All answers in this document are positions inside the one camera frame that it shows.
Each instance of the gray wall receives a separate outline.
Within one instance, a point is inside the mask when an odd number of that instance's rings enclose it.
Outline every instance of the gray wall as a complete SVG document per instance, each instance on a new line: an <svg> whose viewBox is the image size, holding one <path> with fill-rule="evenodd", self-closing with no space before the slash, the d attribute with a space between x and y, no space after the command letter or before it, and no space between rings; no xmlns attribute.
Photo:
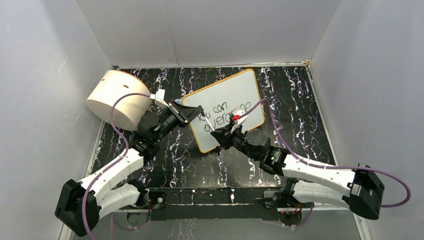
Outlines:
<svg viewBox="0 0 424 240"><path fill-rule="evenodd" d="M111 64L75 0L0 6L0 239L54 240L100 124L84 99Z"/></svg>
<svg viewBox="0 0 424 240"><path fill-rule="evenodd" d="M344 0L311 61L317 98L341 165L401 177L407 205L367 221L375 240L424 236L424 1ZM405 191L393 180L383 202Z"/></svg>
<svg viewBox="0 0 424 240"><path fill-rule="evenodd" d="M310 60L341 0L77 0L120 67Z"/></svg>

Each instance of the white cylindrical container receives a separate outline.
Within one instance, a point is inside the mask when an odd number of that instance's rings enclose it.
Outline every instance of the white cylindrical container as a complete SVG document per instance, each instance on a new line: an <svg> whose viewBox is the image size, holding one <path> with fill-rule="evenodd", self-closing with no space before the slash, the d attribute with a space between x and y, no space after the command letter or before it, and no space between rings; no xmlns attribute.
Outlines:
<svg viewBox="0 0 424 240"><path fill-rule="evenodd" d="M147 86L135 76L123 71L109 70L104 74L85 103L93 113L110 124L112 106L120 97L131 93L150 96ZM113 110L113 123L117 128L134 131L151 103L152 100L145 96L125 97Z"/></svg>

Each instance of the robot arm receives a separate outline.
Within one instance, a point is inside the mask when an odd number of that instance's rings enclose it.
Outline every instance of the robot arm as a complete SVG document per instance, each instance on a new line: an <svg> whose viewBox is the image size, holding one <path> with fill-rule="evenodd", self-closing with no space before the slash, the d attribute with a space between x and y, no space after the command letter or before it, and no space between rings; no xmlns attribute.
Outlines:
<svg viewBox="0 0 424 240"><path fill-rule="evenodd" d="M302 158L296 159L287 149L271 145L271 138L260 129L242 132L239 119L244 111L236 108L230 123L215 129L211 135L225 150L235 147L243 154L259 161L259 167L271 175L288 178L281 193L265 200L267 207L294 207L298 203L318 202L349 208L355 214L371 220L379 218L384 184L372 171L326 169L330 164ZM313 167L310 164L324 166Z"/></svg>
<svg viewBox="0 0 424 240"><path fill-rule="evenodd" d="M83 196L89 184L99 174L101 176L90 188L85 207L90 229L96 226L99 219L115 210L128 205L143 207L149 202L149 191L137 180L131 180L117 189L113 188L152 160L160 149L158 143L174 128L186 127L203 112L201 106L182 106L174 101L166 103L163 97L164 91L161 89L150 96L163 111L160 115L148 111L141 117L129 145L130 149L121 161L106 171L123 153L92 175L78 182L71 179L63 185L54 214L78 236L87 234L82 216Z"/></svg>

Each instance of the black and white patterned table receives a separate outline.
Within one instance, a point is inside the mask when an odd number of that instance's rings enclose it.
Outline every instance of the black and white patterned table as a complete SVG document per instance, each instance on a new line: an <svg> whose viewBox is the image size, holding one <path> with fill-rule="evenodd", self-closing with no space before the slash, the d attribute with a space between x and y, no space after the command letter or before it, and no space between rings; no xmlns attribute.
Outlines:
<svg viewBox="0 0 424 240"><path fill-rule="evenodd" d="M304 66L132 68L121 71L139 78L152 93L158 88L165 89L168 102L247 68L256 74L261 97L270 100L272 117L287 144L301 156L335 164ZM266 121L260 128L273 136L274 144L280 145L271 116L265 112ZM131 132L124 134L129 140L133 137ZM159 145L160 151L154 160L124 179L122 184L131 179L138 179L151 188L283 187L285 184L283 177L264 173L258 162L234 148L221 155L201 153L189 127L174 129ZM113 160L123 149L124 142L106 124L93 171Z"/></svg>

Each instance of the white plastic arm link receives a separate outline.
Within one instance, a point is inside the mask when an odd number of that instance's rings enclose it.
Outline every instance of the white plastic arm link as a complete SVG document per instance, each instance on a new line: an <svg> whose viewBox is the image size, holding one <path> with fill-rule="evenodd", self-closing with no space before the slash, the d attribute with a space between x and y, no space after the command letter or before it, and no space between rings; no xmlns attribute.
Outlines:
<svg viewBox="0 0 424 240"><path fill-rule="evenodd" d="M304 158L304 160L310 164L333 166L310 159ZM282 168L282 172L286 178L307 180L333 189L343 196L350 196L351 189L348 188L348 183L352 183L354 181L355 172L349 169L344 170L313 167L300 162L291 154L287 155L284 160L284 164L285 167Z"/></svg>
<svg viewBox="0 0 424 240"><path fill-rule="evenodd" d="M103 218L122 207L136 204L139 196L139 190L135 186L126 183L117 189L109 191L102 199L99 199L97 205L101 206L101 210L98 214L100 218Z"/></svg>
<svg viewBox="0 0 424 240"><path fill-rule="evenodd" d="M349 208L342 200L343 195L340 192L317 183L300 180L294 185L293 191L293 197L300 203L322 203Z"/></svg>
<svg viewBox="0 0 424 240"><path fill-rule="evenodd" d="M97 181L93 184L90 191L93 190L94 197L97 202L103 199L105 194L108 193L113 187L115 187L122 179L133 173L134 171L144 166L144 159L139 155L139 152L133 148L128 150L126 156L115 166L103 172L106 167L117 161L119 156L113 161L102 167L100 170L91 174L90 176L80 180L81 186L85 189L88 188L89 184L96 177L97 174L102 174Z"/></svg>

